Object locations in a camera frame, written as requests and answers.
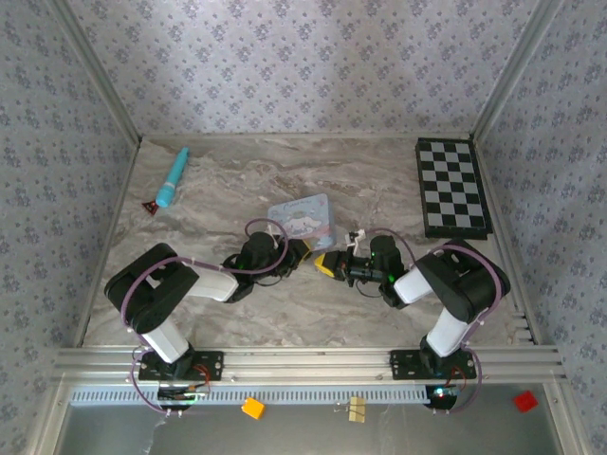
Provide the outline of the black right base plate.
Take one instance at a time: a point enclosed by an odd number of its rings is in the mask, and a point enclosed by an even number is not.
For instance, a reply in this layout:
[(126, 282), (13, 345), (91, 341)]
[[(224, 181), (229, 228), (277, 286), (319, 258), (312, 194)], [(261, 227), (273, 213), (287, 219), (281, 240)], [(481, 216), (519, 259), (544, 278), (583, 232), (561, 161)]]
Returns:
[(439, 357), (431, 350), (392, 350), (389, 363), (394, 380), (477, 377), (472, 354), (462, 350), (457, 350), (447, 357)]

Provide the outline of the orange toy block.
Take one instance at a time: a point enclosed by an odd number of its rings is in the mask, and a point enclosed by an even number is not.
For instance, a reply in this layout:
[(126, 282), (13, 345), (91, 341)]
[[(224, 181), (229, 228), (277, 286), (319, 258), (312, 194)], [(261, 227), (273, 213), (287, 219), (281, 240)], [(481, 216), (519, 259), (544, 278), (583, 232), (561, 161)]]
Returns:
[(266, 410), (266, 405), (253, 397), (247, 397), (244, 404), (241, 407), (241, 411), (245, 415), (247, 415), (255, 420), (261, 419), (262, 416), (264, 415), (265, 410)]

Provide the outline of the aluminium frame post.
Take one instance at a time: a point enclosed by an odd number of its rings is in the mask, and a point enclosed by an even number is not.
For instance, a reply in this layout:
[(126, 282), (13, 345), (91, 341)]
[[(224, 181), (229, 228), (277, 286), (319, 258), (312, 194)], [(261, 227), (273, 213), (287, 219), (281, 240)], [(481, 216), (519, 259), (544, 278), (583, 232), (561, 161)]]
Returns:
[(521, 33), (520, 39), (515, 45), (495, 87), (470, 131), (470, 136), (473, 140), (481, 140), (485, 137), (501, 114), (509, 96), (524, 74), (527, 65), (542, 42), (563, 1), (538, 0), (536, 8), (532, 11)]

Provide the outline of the black grey chessboard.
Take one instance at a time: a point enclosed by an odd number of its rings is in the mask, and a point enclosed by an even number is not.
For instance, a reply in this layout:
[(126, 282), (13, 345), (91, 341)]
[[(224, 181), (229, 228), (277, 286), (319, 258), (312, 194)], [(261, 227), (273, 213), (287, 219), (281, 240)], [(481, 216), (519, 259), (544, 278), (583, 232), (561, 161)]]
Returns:
[(415, 158), (425, 236), (485, 241), (493, 228), (473, 142), (421, 137)]

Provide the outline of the left controller board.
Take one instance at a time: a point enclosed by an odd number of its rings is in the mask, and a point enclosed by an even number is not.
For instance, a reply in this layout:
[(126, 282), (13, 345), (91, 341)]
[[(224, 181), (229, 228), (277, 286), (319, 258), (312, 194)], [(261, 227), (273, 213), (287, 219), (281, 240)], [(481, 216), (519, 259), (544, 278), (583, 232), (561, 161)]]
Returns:
[(156, 400), (164, 410), (185, 411), (209, 394), (210, 389), (200, 384), (185, 387), (162, 386), (157, 390)]

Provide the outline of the teal toy microphone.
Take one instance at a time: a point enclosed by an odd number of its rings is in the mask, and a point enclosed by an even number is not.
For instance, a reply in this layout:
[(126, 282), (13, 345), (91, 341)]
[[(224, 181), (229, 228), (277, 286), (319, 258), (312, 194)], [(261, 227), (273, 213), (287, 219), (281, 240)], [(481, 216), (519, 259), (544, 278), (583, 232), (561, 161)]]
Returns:
[(156, 204), (160, 208), (168, 208), (175, 197), (176, 187), (189, 159), (190, 149), (183, 147), (176, 155), (172, 168), (169, 170), (164, 183), (156, 194)]

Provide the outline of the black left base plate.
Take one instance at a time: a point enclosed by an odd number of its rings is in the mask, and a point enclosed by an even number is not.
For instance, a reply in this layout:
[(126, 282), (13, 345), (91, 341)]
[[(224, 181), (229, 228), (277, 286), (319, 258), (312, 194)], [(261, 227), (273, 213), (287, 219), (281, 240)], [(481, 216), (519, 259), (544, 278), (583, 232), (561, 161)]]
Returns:
[(224, 367), (221, 351), (189, 351), (173, 363), (165, 362), (156, 352), (143, 355), (138, 379), (143, 381), (219, 381)]

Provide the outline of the red toy block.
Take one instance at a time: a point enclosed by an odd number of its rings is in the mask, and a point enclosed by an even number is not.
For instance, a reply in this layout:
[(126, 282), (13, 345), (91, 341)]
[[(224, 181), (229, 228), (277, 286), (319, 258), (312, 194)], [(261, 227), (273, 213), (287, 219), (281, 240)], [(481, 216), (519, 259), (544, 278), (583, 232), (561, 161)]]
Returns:
[(530, 391), (523, 391), (513, 398), (513, 403), (520, 413), (527, 413), (539, 406), (539, 401), (535, 394)]

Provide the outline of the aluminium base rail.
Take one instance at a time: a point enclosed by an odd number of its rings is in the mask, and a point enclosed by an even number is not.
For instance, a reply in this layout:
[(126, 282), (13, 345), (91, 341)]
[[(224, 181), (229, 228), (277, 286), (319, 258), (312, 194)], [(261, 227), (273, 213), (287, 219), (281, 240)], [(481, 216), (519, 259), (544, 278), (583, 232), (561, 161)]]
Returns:
[[(485, 384), (554, 383), (567, 380), (554, 346), (476, 347)], [(388, 348), (225, 348), (221, 386), (379, 385), (393, 381)], [(67, 384), (125, 385), (129, 346), (63, 349), (51, 377)]]

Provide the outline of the right controller board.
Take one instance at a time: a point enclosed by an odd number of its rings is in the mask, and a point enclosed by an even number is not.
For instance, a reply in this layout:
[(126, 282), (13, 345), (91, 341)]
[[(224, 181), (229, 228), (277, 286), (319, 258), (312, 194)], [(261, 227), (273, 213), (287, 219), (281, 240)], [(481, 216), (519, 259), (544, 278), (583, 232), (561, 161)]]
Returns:
[(459, 397), (460, 389), (456, 386), (427, 386), (428, 402), (425, 407), (432, 411), (450, 412)]

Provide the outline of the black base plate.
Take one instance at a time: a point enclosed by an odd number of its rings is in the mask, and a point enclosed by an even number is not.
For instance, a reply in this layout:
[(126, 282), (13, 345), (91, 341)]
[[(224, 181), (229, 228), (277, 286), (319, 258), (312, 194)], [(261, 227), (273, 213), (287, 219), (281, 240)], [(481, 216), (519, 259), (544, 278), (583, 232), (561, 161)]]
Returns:
[(431, 350), (392, 350), (389, 363), (394, 380), (477, 377), (472, 354), (462, 350), (457, 350), (447, 357), (439, 357)]
[(173, 363), (165, 362), (156, 352), (143, 355), (138, 379), (143, 381), (219, 381), (224, 367), (221, 351), (189, 351)]

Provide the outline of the tan wooden clip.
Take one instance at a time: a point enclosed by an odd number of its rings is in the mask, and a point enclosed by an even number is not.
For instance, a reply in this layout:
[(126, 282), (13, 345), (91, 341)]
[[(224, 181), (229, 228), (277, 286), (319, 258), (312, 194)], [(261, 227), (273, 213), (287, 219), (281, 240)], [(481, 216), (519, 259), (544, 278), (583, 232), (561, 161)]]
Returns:
[(345, 412), (349, 422), (363, 424), (366, 419), (366, 400), (362, 397), (352, 396), (346, 403), (338, 402), (334, 412)]

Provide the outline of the pastel cartoon tin box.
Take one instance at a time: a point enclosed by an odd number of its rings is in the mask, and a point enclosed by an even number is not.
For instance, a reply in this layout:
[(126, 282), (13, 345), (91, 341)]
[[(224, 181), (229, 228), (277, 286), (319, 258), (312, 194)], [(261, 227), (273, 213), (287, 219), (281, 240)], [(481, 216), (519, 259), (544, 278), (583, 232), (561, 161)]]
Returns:
[(279, 223), (289, 239), (305, 240), (313, 251), (336, 244), (333, 210), (326, 193), (274, 205), (267, 217)]

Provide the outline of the controller board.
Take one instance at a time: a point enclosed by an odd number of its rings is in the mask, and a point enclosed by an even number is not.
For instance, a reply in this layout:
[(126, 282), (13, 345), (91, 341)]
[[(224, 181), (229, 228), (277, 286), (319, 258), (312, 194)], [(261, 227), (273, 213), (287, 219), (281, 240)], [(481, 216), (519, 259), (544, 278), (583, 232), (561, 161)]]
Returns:
[(460, 389), (456, 386), (427, 386), (428, 402), (425, 407), (432, 411), (450, 412), (459, 397)]
[(209, 394), (210, 389), (200, 384), (185, 387), (162, 386), (157, 390), (156, 400), (164, 410), (185, 411)]

